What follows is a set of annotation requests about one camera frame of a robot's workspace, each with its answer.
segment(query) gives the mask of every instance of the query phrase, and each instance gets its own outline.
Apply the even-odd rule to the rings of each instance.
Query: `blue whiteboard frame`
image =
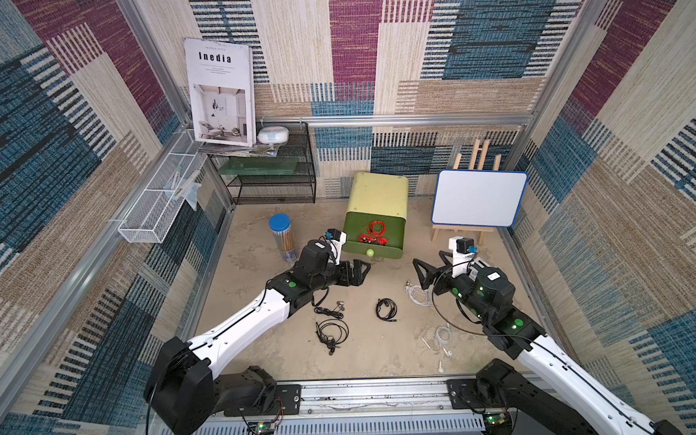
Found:
[[[440,184],[440,174],[446,171],[454,171],[454,172],[495,172],[495,173],[518,173],[518,174],[524,174],[525,175],[525,180],[524,180],[524,186],[522,187],[522,193],[520,193],[520,201],[517,203],[517,209],[515,210],[515,215],[512,217],[512,223],[509,224],[508,226],[493,226],[493,225],[478,225],[475,223],[442,223],[442,222],[435,222],[433,221],[433,215],[435,213],[435,201],[437,200],[437,188],[438,185]],[[524,193],[527,190],[527,181],[529,181],[529,174],[523,171],[479,171],[479,170],[469,170],[469,169],[443,169],[437,174],[437,183],[435,184],[435,196],[433,199],[433,210],[430,213],[430,221],[433,223],[433,225],[450,225],[450,226],[461,226],[461,227],[468,227],[468,226],[477,226],[477,227],[490,227],[490,228],[511,228],[514,224],[515,221],[517,220],[517,215],[519,214],[520,208],[522,207],[522,198],[524,198]]]

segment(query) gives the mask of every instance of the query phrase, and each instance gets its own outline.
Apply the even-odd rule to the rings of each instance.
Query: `magazine cover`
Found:
[[[251,48],[187,38],[184,53],[196,140],[253,145],[256,122]]]

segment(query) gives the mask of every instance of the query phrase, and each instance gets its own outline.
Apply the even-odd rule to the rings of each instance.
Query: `whiteboard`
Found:
[[[524,172],[440,171],[432,223],[510,227],[526,184]]]

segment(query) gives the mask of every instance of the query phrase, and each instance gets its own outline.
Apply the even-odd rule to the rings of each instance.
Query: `pencil jar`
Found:
[[[290,217],[286,214],[279,213],[273,215],[268,221],[273,236],[276,238],[276,244],[280,251],[280,256],[287,262],[297,260],[295,252],[295,242],[292,238],[292,229],[290,227]]]

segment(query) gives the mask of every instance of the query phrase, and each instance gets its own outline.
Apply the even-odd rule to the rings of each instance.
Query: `blue lid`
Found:
[[[290,228],[290,217],[283,213],[274,214],[269,219],[268,225],[275,232],[285,231]]]

